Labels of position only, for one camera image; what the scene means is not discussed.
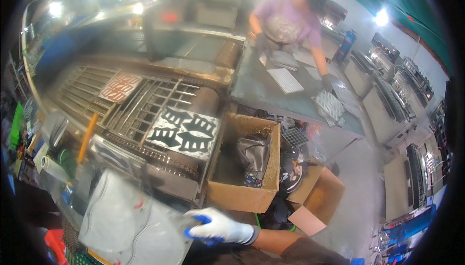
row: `apron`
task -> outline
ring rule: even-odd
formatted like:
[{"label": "apron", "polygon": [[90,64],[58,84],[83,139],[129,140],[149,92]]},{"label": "apron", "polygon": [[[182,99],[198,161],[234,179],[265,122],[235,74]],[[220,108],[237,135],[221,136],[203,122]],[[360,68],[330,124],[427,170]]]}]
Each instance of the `apron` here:
[{"label": "apron", "polygon": [[263,33],[268,39],[268,47],[271,50],[292,52],[293,43],[302,32],[305,22],[301,19],[297,23],[292,23],[285,18],[282,15],[283,4],[282,1],[277,14],[265,24]]}]

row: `purple shirt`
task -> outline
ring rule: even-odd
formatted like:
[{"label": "purple shirt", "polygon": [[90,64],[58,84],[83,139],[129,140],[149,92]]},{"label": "purple shirt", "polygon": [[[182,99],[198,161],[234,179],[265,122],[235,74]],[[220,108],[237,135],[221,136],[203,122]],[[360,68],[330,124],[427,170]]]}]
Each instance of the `purple shirt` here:
[{"label": "purple shirt", "polygon": [[290,22],[298,24],[304,22],[305,25],[300,32],[297,42],[307,38],[311,47],[321,48],[321,24],[316,14],[304,15],[295,9],[291,0],[262,0],[255,7],[255,15],[261,20],[268,22],[278,12]]}]

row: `cardboard box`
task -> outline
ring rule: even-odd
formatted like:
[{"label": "cardboard box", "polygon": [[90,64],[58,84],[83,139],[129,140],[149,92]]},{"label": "cardboard box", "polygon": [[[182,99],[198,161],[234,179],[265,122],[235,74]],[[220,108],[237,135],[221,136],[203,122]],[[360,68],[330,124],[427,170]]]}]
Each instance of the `cardboard box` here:
[{"label": "cardboard box", "polygon": [[263,176],[261,188],[243,187],[208,180],[209,204],[228,210],[265,212],[279,190],[279,150],[281,147],[280,124],[274,121],[226,113],[222,141],[231,134],[242,137],[253,133],[270,134],[270,157]]},{"label": "cardboard box", "polygon": [[288,218],[311,236],[328,226],[346,187],[324,166],[310,166],[299,188],[287,198],[296,209]]}]

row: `hand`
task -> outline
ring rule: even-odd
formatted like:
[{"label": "hand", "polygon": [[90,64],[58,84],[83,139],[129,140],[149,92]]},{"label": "hand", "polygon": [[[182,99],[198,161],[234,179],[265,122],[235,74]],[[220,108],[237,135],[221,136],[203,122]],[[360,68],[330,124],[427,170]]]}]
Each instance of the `hand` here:
[{"label": "hand", "polygon": [[256,35],[255,47],[259,51],[259,56],[264,52],[267,58],[270,58],[270,48],[268,47],[268,39],[263,32]]},{"label": "hand", "polygon": [[236,222],[212,207],[190,210],[184,215],[201,222],[200,225],[185,230],[184,235],[204,241],[208,246],[218,243],[250,245],[258,237],[258,227]]},{"label": "hand", "polygon": [[321,76],[321,85],[323,86],[323,89],[329,93],[333,90],[333,85],[331,83],[331,79],[329,78],[329,74]]}]

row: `concrete floor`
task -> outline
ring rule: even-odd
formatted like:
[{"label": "concrete floor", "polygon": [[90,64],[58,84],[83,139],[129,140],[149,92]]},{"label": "concrete floor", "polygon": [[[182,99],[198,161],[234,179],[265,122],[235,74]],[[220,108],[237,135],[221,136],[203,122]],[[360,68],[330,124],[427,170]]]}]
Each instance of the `concrete floor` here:
[{"label": "concrete floor", "polygon": [[[338,77],[350,89],[348,80],[337,67]],[[329,225],[311,238],[346,258],[368,258],[372,236],[378,231],[385,202],[382,181],[383,159],[389,157],[377,148],[374,131],[365,111],[361,121],[366,137],[341,152],[334,161],[346,191]]]}]

